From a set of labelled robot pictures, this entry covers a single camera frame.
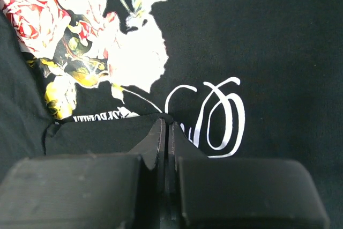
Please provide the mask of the black printed t-shirt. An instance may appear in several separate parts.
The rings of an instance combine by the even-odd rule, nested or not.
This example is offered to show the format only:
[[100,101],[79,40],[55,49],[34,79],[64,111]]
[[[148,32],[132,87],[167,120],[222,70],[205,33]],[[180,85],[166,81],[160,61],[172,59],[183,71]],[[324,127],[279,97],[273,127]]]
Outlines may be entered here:
[[158,228],[181,228],[173,123],[213,159],[301,163],[342,228],[342,0],[1,0],[1,184],[158,119]]

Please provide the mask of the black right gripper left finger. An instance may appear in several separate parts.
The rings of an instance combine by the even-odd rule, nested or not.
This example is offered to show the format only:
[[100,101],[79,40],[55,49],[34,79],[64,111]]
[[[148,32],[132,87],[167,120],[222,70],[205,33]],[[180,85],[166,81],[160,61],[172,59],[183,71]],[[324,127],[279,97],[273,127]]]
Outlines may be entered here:
[[1,184],[1,228],[158,228],[158,119],[127,153],[24,159]]

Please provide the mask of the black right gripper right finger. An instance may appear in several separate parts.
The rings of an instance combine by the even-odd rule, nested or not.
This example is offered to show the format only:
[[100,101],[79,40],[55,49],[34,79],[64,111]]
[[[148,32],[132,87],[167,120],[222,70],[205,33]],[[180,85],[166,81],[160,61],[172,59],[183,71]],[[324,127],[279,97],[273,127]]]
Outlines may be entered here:
[[181,228],[329,228],[308,170],[288,159],[207,157],[169,127]]

